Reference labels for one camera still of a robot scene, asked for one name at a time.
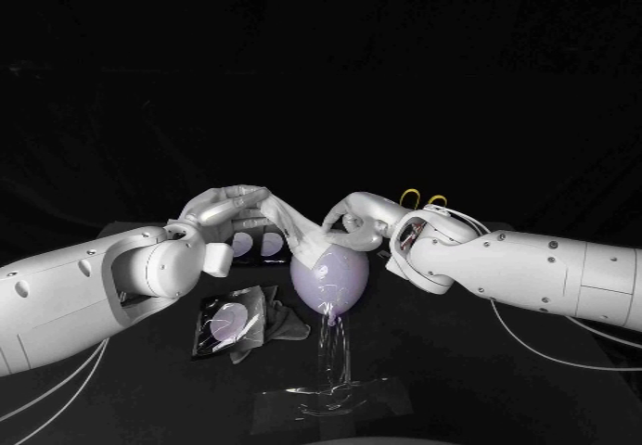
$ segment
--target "white cable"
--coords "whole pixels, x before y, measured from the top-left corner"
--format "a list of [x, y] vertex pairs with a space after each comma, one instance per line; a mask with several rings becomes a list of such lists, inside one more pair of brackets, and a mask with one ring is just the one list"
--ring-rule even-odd
[[606, 338], [609, 338], [612, 341], [618, 341], [619, 343], [623, 343], [625, 345], [634, 346], [635, 348], [641, 348], [642, 349], [642, 345], [639, 345], [638, 343], [634, 343], [632, 341], [623, 340], [622, 338], [613, 337], [609, 334], [605, 334], [603, 332], [597, 331], [593, 327], [587, 326], [583, 322], [580, 322], [579, 320], [576, 320], [573, 317], [566, 317], [574, 324], [577, 324], [579, 326], [582, 326], [584, 329], [587, 329], [589, 331], [592, 331], [595, 334], [597, 334], [599, 336], [603, 336]]
[[36, 399], [33, 399], [26, 405], [23, 405], [16, 411], [10, 412], [9, 414], [3, 415], [0, 417], [0, 422], [5, 422], [10, 417], [13, 417], [18, 413], [20, 413], [29, 406], [35, 405], [46, 396], [49, 396], [59, 388], [61, 386], [77, 376], [78, 372], [85, 368], [85, 366], [90, 364], [91, 360], [97, 356], [97, 354], [104, 350], [107, 347], [107, 340], [101, 342], [101, 344], [97, 347], [97, 350], [94, 350], [94, 353], [91, 354], [90, 358], [81, 365], [81, 367], [77, 369], [77, 372]]
[[498, 313], [498, 308], [495, 307], [495, 301], [491, 300], [491, 304], [492, 304], [492, 309], [495, 310], [495, 314], [498, 315], [499, 321], [502, 322], [502, 325], [505, 327], [505, 330], [508, 331], [508, 334], [511, 336], [514, 336], [514, 338], [522, 343], [522, 346], [525, 348], [528, 348], [533, 352], [535, 352], [538, 355], [541, 355], [544, 357], [544, 359], [553, 360], [554, 362], [567, 364], [569, 366], [576, 366], [577, 368], [586, 368], [586, 369], [596, 369], [599, 371], [642, 371], [642, 368], [608, 368], [603, 366], [590, 366], [587, 364], [580, 364], [580, 363], [572, 363], [572, 362], [566, 362], [564, 360], [556, 359], [554, 357], [550, 357], [548, 355], [543, 354], [541, 352], [538, 352], [537, 350], [534, 350], [518, 338], [518, 336], [512, 333], [512, 331], [508, 329], [508, 326], [505, 325], [505, 321], [502, 320], [502, 316]]
[[[455, 213], [456, 215], [462, 216], [468, 221], [473, 221], [479, 224], [479, 226], [486, 230], [488, 233], [491, 233], [491, 231], [488, 230], [488, 227], [473, 218], [471, 218], [465, 213], [452, 210], [452, 209], [446, 209], [442, 206], [434, 206], [442, 210], [446, 210], [452, 213]], [[502, 323], [502, 326], [505, 327], [505, 330], [508, 331], [508, 334], [511, 336], [514, 336], [514, 338], [520, 341], [520, 343], [522, 344], [522, 346], [525, 348], [528, 348], [533, 352], [535, 352], [538, 355], [541, 355], [544, 357], [544, 359], [553, 360], [554, 362], [567, 364], [569, 366], [576, 366], [577, 368], [586, 368], [586, 369], [595, 369], [599, 371], [618, 371], [618, 372], [636, 372], [636, 371], [642, 371], [642, 368], [615, 368], [615, 367], [603, 367], [603, 366], [590, 366], [587, 364], [580, 364], [580, 363], [572, 363], [572, 362], [566, 362], [564, 360], [556, 359], [554, 357], [550, 357], [548, 355], [543, 354], [541, 352], [538, 352], [537, 350], [534, 350], [524, 342], [522, 340], [518, 338], [518, 336], [514, 334], [514, 332], [511, 331], [511, 329], [508, 328], [508, 326], [505, 325], [505, 320], [502, 319], [502, 316], [499, 315], [498, 312], [498, 308], [495, 307], [495, 301], [491, 300], [491, 304], [492, 304], [492, 309], [495, 310], [495, 314], [498, 315], [498, 319]], [[574, 320], [572, 317], [566, 317], [569, 318], [569, 320], [572, 320], [572, 322], [574, 322], [576, 324], [579, 324], [584, 329], [589, 329], [592, 332], [595, 332], [596, 334], [599, 334], [600, 336], [605, 336], [606, 338], [609, 338], [610, 340], [619, 341], [621, 343], [623, 343], [625, 345], [634, 346], [636, 348], [642, 349], [642, 345], [638, 345], [636, 343], [632, 343], [631, 341], [623, 340], [622, 338], [609, 336], [608, 334], [605, 334], [603, 332], [599, 332], [597, 330], [595, 330], [592, 327], [589, 327], [586, 324], [583, 324], [582, 322], [579, 322], [577, 320]]]
[[41, 427], [19, 441], [19, 442], [16, 442], [16, 444], [15, 445], [20, 445], [20, 444], [23, 444], [39, 432], [41, 432], [41, 430], [54, 422], [54, 420], [56, 420], [56, 417], [64, 413], [64, 410], [67, 409], [67, 407], [71, 405], [71, 403], [72, 403], [72, 401], [77, 399], [77, 397], [78, 397], [78, 395], [81, 394], [81, 391], [82, 391], [82, 389], [84, 389], [84, 387], [85, 387], [85, 385], [87, 385], [87, 383], [88, 383], [88, 381], [90, 381], [90, 378], [91, 378], [91, 376], [94, 375], [94, 372], [97, 371], [97, 368], [98, 368], [98, 364], [101, 363], [101, 358], [103, 358], [103, 354], [104, 354], [104, 351], [107, 350], [107, 343], [110, 342], [110, 339], [107, 338], [104, 341], [103, 341], [103, 343], [104, 343], [104, 347], [103, 347], [103, 350], [101, 350], [101, 355], [98, 356], [98, 359], [97, 359], [97, 363], [94, 364], [94, 368], [93, 368], [93, 370], [91, 370], [91, 373], [90, 373], [90, 375], [87, 376], [87, 378], [85, 378], [85, 380], [84, 380], [84, 383], [82, 383], [82, 386], [80, 387], [80, 389], [78, 389], [78, 391], [77, 391], [77, 393], [74, 394], [74, 397], [71, 398], [71, 400], [69, 400], [69, 402], [67, 403], [67, 405], [64, 406], [64, 408], [61, 409], [61, 411], [58, 411], [55, 414], [54, 414], [54, 416], [51, 417], [51, 419], [41, 425]]

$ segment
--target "black background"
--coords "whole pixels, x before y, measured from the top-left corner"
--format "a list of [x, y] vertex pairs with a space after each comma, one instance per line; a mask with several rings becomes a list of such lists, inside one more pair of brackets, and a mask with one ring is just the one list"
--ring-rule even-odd
[[232, 184], [642, 246], [642, 6], [509, 3], [6, 7], [0, 261]]

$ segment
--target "balloon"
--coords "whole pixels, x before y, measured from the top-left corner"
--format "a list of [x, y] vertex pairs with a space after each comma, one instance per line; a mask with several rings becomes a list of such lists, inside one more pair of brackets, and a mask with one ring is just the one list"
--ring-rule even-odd
[[329, 315], [335, 325], [361, 298], [368, 284], [368, 255], [336, 244], [320, 255], [315, 267], [307, 269], [296, 257], [290, 263], [295, 289], [305, 304], [322, 315]]

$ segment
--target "black tabletop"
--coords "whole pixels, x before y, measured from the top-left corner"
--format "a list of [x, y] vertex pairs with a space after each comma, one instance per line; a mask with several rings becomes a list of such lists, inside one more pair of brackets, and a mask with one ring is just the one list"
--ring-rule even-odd
[[[101, 235], [144, 225], [110, 224]], [[505, 224], [486, 225], [509, 230]], [[358, 436], [456, 444], [639, 443], [642, 406], [619, 373], [547, 361], [505, 332], [486, 300], [458, 284], [447, 294], [429, 294], [385, 270], [375, 252], [370, 262], [368, 286], [348, 315], [352, 377], [393, 378], [407, 391], [413, 413], [355, 422]], [[237, 365], [227, 355], [192, 362], [201, 299], [256, 285], [279, 285], [277, 299], [312, 326], [309, 338], [270, 341]], [[538, 350], [572, 362], [612, 365], [590, 334], [563, 317], [498, 308]], [[80, 397], [28, 443], [300, 444], [338, 439], [328, 436], [339, 436], [339, 430], [323, 427], [250, 434], [257, 394], [319, 382], [320, 327], [322, 317], [296, 294], [287, 266], [235, 267], [225, 279], [204, 274], [189, 295], [111, 338]], [[0, 413], [54, 387], [91, 350], [3, 377]], [[88, 369], [0, 424], [2, 443], [15, 443], [58, 412]]]

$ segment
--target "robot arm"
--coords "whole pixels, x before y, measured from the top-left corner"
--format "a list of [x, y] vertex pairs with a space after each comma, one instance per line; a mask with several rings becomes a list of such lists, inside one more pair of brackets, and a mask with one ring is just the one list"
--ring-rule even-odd
[[162, 311], [192, 291], [201, 272], [228, 276], [232, 250], [219, 241], [235, 228], [269, 223], [251, 209], [267, 196], [254, 186], [211, 189], [165, 227], [0, 268], [0, 376], [69, 357]]
[[377, 207], [378, 224], [393, 232], [387, 269], [423, 290], [445, 294], [458, 281], [485, 299], [642, 331], [638, 249], [511, 231], [479, 236], [439, 206], [416, 211], [398, 206], [395, 212], [381, 212], [391, 207], [390, 200], [377, 201], [372, 194], [351, 197], [361, 208], [355, 211], [346, 198], [323, 228], [342, 213], [357, 221], [354, 230], [348, 235], [328, 234], [328, 240], [377, 248], [367, 242], [372, 229], [359, 224], [364, 209]]

